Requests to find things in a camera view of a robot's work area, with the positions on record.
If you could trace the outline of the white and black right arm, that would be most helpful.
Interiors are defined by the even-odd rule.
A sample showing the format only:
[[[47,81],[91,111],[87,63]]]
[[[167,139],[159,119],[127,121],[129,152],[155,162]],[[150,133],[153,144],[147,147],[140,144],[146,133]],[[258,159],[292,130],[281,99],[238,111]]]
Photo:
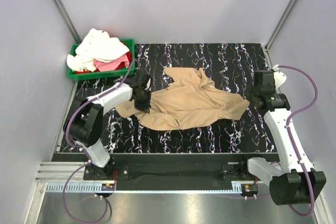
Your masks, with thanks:
[[[253,101],[263,115],[275,142],[280,166],[264,158],[249,158],[238,167],[239,176],[250,180],[254,176],[269,187],[276,205],[310,204],[326,184],[324,172],[315,170],[307,158],[293,123],[295,113],[283,93],[277,89],[287,77],[279,69],[258,70],[254,73]]]

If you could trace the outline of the right aluminium corner post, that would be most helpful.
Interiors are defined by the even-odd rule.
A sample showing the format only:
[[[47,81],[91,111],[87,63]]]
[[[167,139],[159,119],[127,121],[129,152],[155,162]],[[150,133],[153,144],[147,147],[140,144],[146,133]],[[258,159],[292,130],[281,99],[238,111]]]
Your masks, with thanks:
[[[279,33],[281,32],[283,26],[285,25],[287,19],[289,18],[292,10],[294,9],[295,5],[299,0],[289,0],[283,14],[281,15],[278,23],[275,26],[270,38],[268,39],[267,43],[265,44],[265,49],[269,51],[274,44],[275,40],[277,39]]]

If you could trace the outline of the left aluminium corner post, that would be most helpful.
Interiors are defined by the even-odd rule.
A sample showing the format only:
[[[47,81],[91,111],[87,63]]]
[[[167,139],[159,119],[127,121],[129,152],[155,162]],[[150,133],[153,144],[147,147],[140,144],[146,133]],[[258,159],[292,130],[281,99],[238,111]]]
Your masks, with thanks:
[[[81,39],[80,39],[80,36],[62,2],[62,0],[52,0],[52,2],[54,3],[57,11],[59,12],[61,18],[63,19],[67,29],[69,30],[73,40],[76,42],[76,43],[80,43],[81,42]]]

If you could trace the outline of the white t-shirt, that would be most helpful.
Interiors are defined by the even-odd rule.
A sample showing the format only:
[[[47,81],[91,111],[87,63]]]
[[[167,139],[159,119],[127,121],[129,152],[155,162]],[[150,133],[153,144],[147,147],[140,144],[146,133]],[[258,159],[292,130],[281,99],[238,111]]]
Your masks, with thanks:
[[[110,37],[103,30],[91,29],[82,43],[75,49],[75,54],[69,54],[67,66],[74,71],[89,70],[94,72],[94,61],[111,62],[129,51],[119,38]]]

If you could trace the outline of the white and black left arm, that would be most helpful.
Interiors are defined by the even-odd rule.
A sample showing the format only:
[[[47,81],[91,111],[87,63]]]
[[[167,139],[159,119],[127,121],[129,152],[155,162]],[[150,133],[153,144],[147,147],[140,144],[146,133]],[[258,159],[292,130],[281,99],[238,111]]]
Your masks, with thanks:
[[[138,70],[134,76],[124,77],[99,94],[73,100],[63,130],[68,144],[80,148],[88,157],[86,172],[89,176],[107,180],[117,174],[113,159],[100,139],[103,116],[126,101],[133,101],[137,110],[149,113],[151,88],[152,77]]]

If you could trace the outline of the aluminium corner post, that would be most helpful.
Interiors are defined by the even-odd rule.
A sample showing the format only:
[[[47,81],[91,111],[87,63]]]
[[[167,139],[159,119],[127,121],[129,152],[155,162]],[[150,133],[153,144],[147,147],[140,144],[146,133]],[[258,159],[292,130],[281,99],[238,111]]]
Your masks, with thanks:
[[[281,15],[278,23],[275,26],[270,38],[268,39],[267,43],[265,44],[265,49],[269,51],[274,44],[275,40],[277,39],[279,33],[281,32],[283,26],[285,25],[287,19],[289,18],[292,10],[294,9],[295,5],[299,0],[289,0],[283,14]]]
[[[80,39],[80,36],[62,2],[62,0],[52,0],[52,2],[54,3],[57,11],[59,12],[61,18],[63,19],[67,29],[69,30],[73,40],[76,42],[76,43],[80,43],[81,42],[81,39]]]

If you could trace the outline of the pink t-shirt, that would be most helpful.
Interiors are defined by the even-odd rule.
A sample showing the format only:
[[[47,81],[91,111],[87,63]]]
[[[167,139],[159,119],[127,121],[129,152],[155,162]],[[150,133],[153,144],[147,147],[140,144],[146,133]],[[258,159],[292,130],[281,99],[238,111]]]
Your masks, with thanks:
[[[121,70],[122,68],[129,68],[130,60],[127,54],[112,60],[111,62],[94,61],[94,66],[100,72]]]

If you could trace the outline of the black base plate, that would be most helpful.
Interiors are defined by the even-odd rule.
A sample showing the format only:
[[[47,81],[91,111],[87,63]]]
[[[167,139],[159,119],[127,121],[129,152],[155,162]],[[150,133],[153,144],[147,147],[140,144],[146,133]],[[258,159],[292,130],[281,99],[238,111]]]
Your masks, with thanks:
[[[112,154],[104,169],[92,165],[85,180],[117,180],[117,191],[206,191],[230,189],[233,181],[253,182],[252,154]]]

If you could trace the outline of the beige t-shirt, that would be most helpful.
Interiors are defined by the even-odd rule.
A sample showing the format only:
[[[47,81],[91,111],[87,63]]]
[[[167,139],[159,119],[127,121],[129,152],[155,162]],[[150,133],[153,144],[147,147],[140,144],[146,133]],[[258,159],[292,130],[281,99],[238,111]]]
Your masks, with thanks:
[[[237,93],[215,88],[202,68],[167,67],[164,72],[173,83],[152,93],[148,113],[136,109],[133,101],[126,101],[116,106],[119,115],[134,115],[142,126],[155,131],[186,130],[220,119],[240,120],[250,105]]]

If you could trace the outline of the green plastic bin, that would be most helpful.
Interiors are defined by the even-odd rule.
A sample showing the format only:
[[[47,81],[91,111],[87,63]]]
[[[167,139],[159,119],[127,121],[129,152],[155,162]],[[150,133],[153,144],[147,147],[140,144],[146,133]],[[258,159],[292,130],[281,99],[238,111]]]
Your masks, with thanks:
[[[121,39],[121,42],[130,49],[132,60],[135,59],[134,39],[132,38]],[[125,65],[122,65],[122,66],[123,68],[120,68],[114,71],[104,71],[104,72],[95,71],[95,72],[84,72],[84,73],[75,73],[70,68],[68,68],[67,76],[74,81],[83,81],[83,80],[92,80],[92,79],[101,79],[101,78],[114,78],[114,77],[124,76],[129,69],[130,69],[129,75],[130,76],[134,75],[135,64],[130,68],[126,68]]]

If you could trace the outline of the aluminium rail frame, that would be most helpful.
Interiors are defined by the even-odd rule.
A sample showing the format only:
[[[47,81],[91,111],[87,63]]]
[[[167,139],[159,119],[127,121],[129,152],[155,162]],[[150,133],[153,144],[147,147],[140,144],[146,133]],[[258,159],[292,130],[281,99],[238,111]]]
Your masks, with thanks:
[[[327,203],[335,194],[335,181],[328,179],[316,199],[314,214],[305,217],[306,204],[288,207],[274,204],[269,187],[255,176],[258,184],[242,194],[120,194],[50,193],[48,183],[113,183],[114,178],[85,180],[87,159],[83,154],[57,154],[42,162],[35,178],[35,193],[27,223],[335,223],[335,205]]]

